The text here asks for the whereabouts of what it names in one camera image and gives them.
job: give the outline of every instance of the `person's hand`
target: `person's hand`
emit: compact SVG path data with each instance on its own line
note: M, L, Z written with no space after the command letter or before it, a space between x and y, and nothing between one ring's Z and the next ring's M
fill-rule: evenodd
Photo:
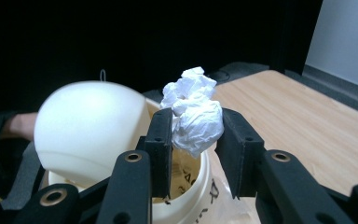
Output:
M34 141L34 123L37 113L18 114L5 123L0 138L24 138Z

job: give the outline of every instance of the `wooden table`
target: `wooden table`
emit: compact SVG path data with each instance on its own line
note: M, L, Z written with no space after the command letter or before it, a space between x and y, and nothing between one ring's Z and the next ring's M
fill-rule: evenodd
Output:
M294 154L320 184L345 195L358 184L358 111L274 71L219 85L213 99L240 112L266 149Z

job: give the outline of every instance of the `white plastic container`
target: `white plastic container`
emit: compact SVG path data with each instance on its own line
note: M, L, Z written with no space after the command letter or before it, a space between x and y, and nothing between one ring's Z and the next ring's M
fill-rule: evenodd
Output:
M86 188L112 174L117 156L135 149L149 124L141 93L111 82L77 82L42 104L34 144L46 170Z
M59 95L62 95L62 92L55 92L56 96L54 98L51 98L52 100L59 100L56 97ZM127 95L125 97L126 100L129 100L131 97ZM144 105L143 100L139 100L138 104L141 106L135 106L135 105L123 105L124 107L121 108L127 108L127 109L120 109L121 112L125 112L125 118L128 117L129 109L128 107L132 107L134 111L142 110L142 113L140 113L139 118L142 120L142 125L140 130L129 130L126 132L123 132L123 129L117 128L115 130L104 130L103 132L113 132L115 133L113 136L105 136L106 138L115 138L120 136L120 139L123 139L126 137L125 133L128 132L135 132L135 135L143 134L146 135L148 126L150 124L150 120L153 116L153 114L159 110L159 104L157 104L154 101L151 101L149 99L146 99L146 104ZM67 131L63 130L53 130L54 127L46 127L46 126L56 126L57 122L61 124L62 129L66 129L67 125L72 125L71 122L68 121L67 117L71 116L71 114L78 111L78 108L69 106L69 103L62 103L59 104L59 107L51 108L52 105L48 105L48 103L45 103L44 106L41 109L42 114L39 112L38 121L36 123L36 131L35 131L35 147L38 151L39 157L41 157L42 165L44 165L45 169L49 170L48 172L48 184L56 184L56 183L70 183L75 185L79 191L82 191L86 189L88 186L90 186L93 183L96 183L98 181L103 180L101 175L98 175L99 172L103 172L103 176L110 176L112 173L111 166L114 165L112 162L112 159L106 160L106 155L109 154L109 157L117 157L121 152L124 150L117 150L114 153L113 152L104 152L104 154L101 154L100 156L97 156L97 148L101 150L102 147L96 147L96 140L90 140L90 136L87 135L88 132L82 133L82 138L88 138L89 140L85 146L80 145L79 142L76 141L76 139L79 136L79 132L76 129L69 129ZM58 113L60 115L59 119L49 120L52 119L52 112ZM71 120L78 120L82 119L83 116L87 116L88 113L79 113L76 115L76 117L73 117ZM105 110L105 112L108 115L112 115L117 113L117 111L108 111ZM112 116L104 115L102 117L98 117L101 119L109 120L112 118ZM100 127L97 124L92 124L91 127L88 127L89 129L95 129L100 130ZM48 139L55 139L54 141L44 141ZM65 143L60 143L60 141L72 144L72 146L77 147L68 147L68 145ZM90 151L90 148L95 148L93 150L93 154L90 155L89 153L86 153L87 151ZM107 147L108 151L112 148L111 145L108 144ZM72 160L74 158L77 158L78 163L73 163ZM95 166L93 163L101 163L103 162L109 162L110 166L105 165L98 165ZM76 176L82 176L82 175L92 175L97 176L95 179L91 179L90 182L84 182L83 178L80 178L78 180L75 180L73 178L74 174ZM173 151L172 155L172 183L171 183L171 195L172 198L168 200L167 202L161 200L161 199L153 199L153 223L154 224L167 224L167 223L181 223L181 224L187 224L187 223L208 223L205 222L205 217L208 214L208 209L211 208L211 190L213 190L213 177L211 173L211 165L209 161L209 155L208 151L204 151L200 154L200 157L197 159L193 159L190 155L185 154L185 152L175 149Z

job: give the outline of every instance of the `white wall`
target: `white wall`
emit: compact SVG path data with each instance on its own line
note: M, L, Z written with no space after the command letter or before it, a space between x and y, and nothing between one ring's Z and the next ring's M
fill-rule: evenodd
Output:
M324 0L306 64L358 85L358 0Z

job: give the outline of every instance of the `crumpled paper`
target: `crumpled paper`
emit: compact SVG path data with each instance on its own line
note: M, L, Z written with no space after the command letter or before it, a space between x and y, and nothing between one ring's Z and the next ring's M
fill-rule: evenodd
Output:
M173 112L172 143L192 157L210 147L223 134L222 107L211 100L216 81L203 75L201 67L185 70L176 82L163 89L161 108Z

